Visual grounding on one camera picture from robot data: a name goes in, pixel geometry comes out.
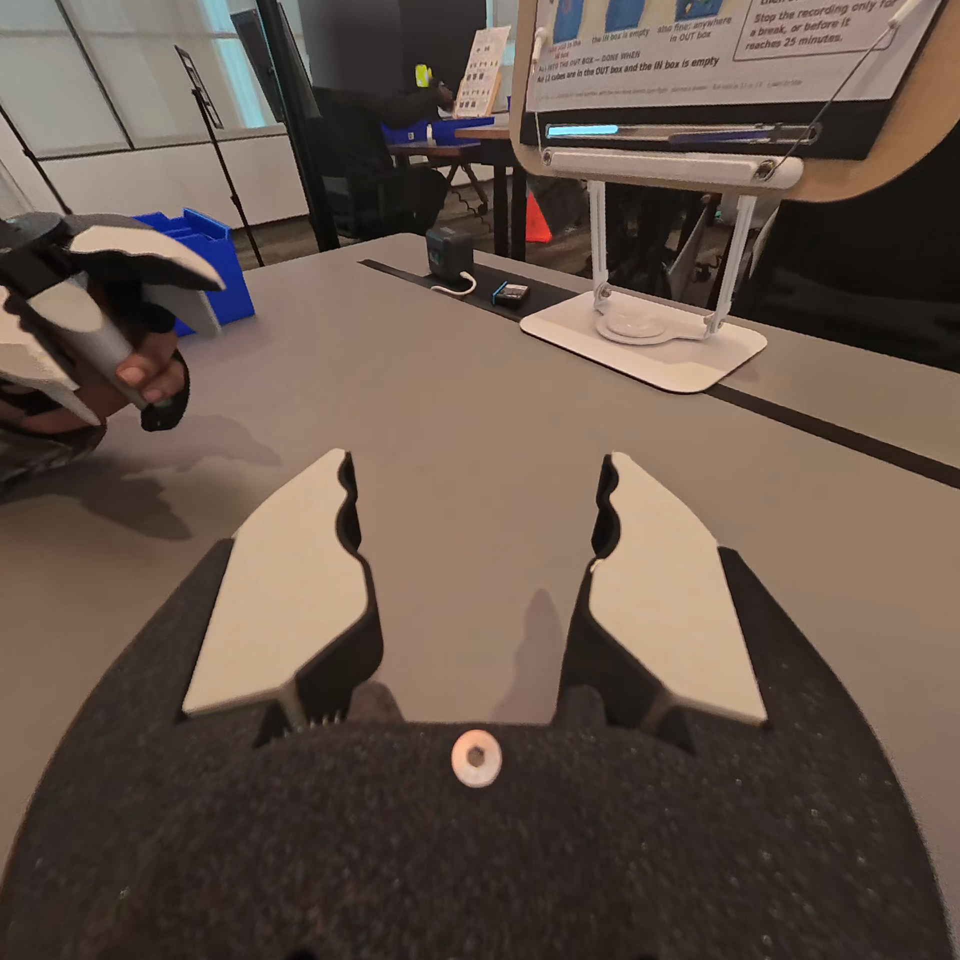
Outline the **person's left hand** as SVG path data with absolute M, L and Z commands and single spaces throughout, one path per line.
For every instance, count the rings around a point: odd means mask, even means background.
M 84 358 L 80 358 L 77 362 L 80 379 L 76 397 L 97 416 L 100 425 L 131 403 L 118 388 L 120 383 L 124 383 L 128 390 L 136 392 L 149 404 L 168 401 L 186 385 L 186 368 L 175 357 L 177 348 L 178 337 L 175 332 L 150 333 L 144 337 L 138 350 L 117 366 L 113 377 L 102 375 Z M 40 435 L 62 434 L 88 426 L 82 418 L 63 407 L 33 416 L 16 409 L 3 409 L 2 421 Z

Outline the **black office chair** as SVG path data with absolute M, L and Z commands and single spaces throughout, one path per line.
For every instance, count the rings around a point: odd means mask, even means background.
M 424 236 L 444 208 L 446 180 L 429 167 L 395 166 L 375 114 L 378 98 L 388 94 L 314 87 L 354 209 L 366 220 L 383 212 L 380 225 Z

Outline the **blue plastic bin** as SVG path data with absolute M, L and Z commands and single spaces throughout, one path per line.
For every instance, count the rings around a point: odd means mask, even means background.
M 456 132 L 472 128 L 491 126 L 493 116 L 474 118 L 439 118 L 437 120 L 417 121 L 411 126 L 391 127 L 380 125 L 381 133 L 389 146 L 411 146 L 429 144 L 436 146 L 454 146 L 458 143 Z
M 233 234 L 226 224 L 190 208 L 185 208 L 181 216 L 174 218 L 161 212 L 153 212 L 135 216 L 134 219 L 172 237 L 217 272 L 223 289 L 205 294 L 221 328 L 255 315 L 256 310 L 239 264 Z M 177 319 L 174 331 L 179 337 L 194 333 Z

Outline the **printed sign card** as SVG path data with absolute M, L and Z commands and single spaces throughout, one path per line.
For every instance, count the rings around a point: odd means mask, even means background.
M 475 31 L 454 104 L 455 119 L 492 115 L 510 30 L 502 26 Z

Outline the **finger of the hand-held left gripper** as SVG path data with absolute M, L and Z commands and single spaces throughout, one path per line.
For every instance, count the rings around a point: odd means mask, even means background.
M 221 324 L 203 291 L 147 284 L 146 301 L 168 310 L 176 320 L 201 337 L 215 339 L 221 335 Z
M 137 282 L 207 293 L 226 288 L 206 259 L 150 228 L 91 225 L 68 242 L 67 255 L 98 282 Z

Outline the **silver light bar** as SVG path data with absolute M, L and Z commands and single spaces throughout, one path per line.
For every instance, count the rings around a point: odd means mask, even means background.
M 714 144 L 793 146 L 815 142 L 822 128 L 820 121 L 809 124 L 776 122 L 726 125 L 548 124 L 546 138 L 550 141 L 592 138 L 624 142 L 660 142 L 675 149 Z

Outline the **black tablet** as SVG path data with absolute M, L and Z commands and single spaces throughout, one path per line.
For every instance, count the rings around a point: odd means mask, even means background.
M 559 145 L 547 136 L 558 126 L 799 126 L 820 125 L 814 142 L 798 147 L 802 159 L 863 161 L 872 150 L 889 116 L 892 100 L 835 101 L 819 116 L 822 102 L 726 103 L 671 106 L 559 109 L 534 114 L 524 111 L 519 141 L 525 146 Z

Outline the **black metal post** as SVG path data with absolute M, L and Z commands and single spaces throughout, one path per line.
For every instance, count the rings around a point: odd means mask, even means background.
M 337 250 L 339 235 L 323 177 L 312 155 L 309 120 L 318 115 L 317 104 L 289 23 L 277 1 L 257 1 L 256 8 L 275 78 L 283 122 L 290 141 L 308 218 L 321 252 Z

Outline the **white stand with instruction board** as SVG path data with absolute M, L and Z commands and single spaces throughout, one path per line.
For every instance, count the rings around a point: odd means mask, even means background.
M 538 2 L 519 2 L 510 106 L 510 140 L 524 168 L 539 176 L 579 179 L 575 174 L 548 174 L 541 160 L 541 143 L 535 147 L 520 141 L 522 115 L 538 114 L 527 104 L 528 90 L 538 66 L 543 45 L 542 30 L 535 30 Z M 958 121 L 958 2 L 942 2 L 924 42 L 914 55 L 899 86 L 893 106 L 869 154 L 863 160 L 801 158 L 801 144 L 681 146 L 666 143 L 624 142 L 604 139 L 559 140 L 560 147 L 599 147 L 628 152 L 709 153 L 723 155 L 796 157 L 803 161 L 799 182 L 786 191 L 762 191 L 773 196 L 811 203 L 846 200 L 868 193 L 894 180 L 940 144 Z M 819 116 L 841 100 L 839 92 L 822 102 Z

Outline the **wooden table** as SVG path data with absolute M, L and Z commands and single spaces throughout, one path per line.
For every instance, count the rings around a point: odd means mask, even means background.
M 467 210 L 481 218 L 490 212 L 490 201 L 486 190 L 474 172 L 474 166 L 481 165 L 480 147 L 478 141 L 459 141 L 456 145 L 437 145 L 432 140 L 410 141 L 388 145 L 388 151 L 394 166 L 405 169 L 414 159 L 423 161 L 427 167 L 434 170 L 445 169 L 446 192 L 453 193 L 466 206 Z M 473 188 L 478 205 L 474 208 L 460 197 L 458 188 L 454 186 L 458 173 L 466 176 L 468 184 Z
M 481 165 L 493 174 L 493 246 L 496 256 L 526 260 L 527 173 L 514 151 L 508 126 L 486 125 L 461 129 L 455 137 L 465 142 Z

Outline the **black charging box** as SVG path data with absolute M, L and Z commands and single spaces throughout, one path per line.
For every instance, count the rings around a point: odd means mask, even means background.
M 474 236 L 466 230 L 435 225 L 424 234 L 429 275 L 459 283 L 474 275 Z

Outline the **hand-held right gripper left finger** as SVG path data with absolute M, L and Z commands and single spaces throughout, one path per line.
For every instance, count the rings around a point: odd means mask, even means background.
M 384 653 L 357 501 L 353 456 L 333 448 L 238 528 L 182 701 L 186 717 L 274 705 L 293 728 L 347 720 Z

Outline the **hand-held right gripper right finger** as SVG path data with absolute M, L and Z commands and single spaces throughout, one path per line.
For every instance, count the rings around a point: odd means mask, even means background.
M 627 454 L 603 460 L 558 702 L 592 690 L 610 726 L 685 733 L 687 715 L 768 722 L 722 562 L 701 519 Z

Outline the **white instruction sheet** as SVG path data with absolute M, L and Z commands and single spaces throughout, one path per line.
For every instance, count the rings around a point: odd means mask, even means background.
M 887 101 L 943 2 L 540 1 L 527 105 Z

